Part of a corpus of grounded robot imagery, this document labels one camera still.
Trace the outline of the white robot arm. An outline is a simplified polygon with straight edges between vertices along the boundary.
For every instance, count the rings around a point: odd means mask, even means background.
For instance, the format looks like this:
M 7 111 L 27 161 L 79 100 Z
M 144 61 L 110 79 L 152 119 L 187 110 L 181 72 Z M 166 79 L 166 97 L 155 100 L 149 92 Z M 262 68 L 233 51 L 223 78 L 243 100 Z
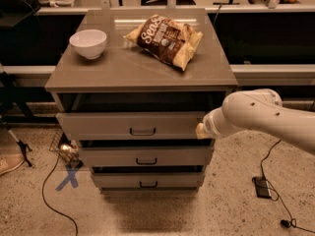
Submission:
M 196 135 L 199 140 L 221 139 L 243 130 L 263 132 L 315 154 L 315 113 L 283 107 L 272 89 L 231 93 L 204 116 Z

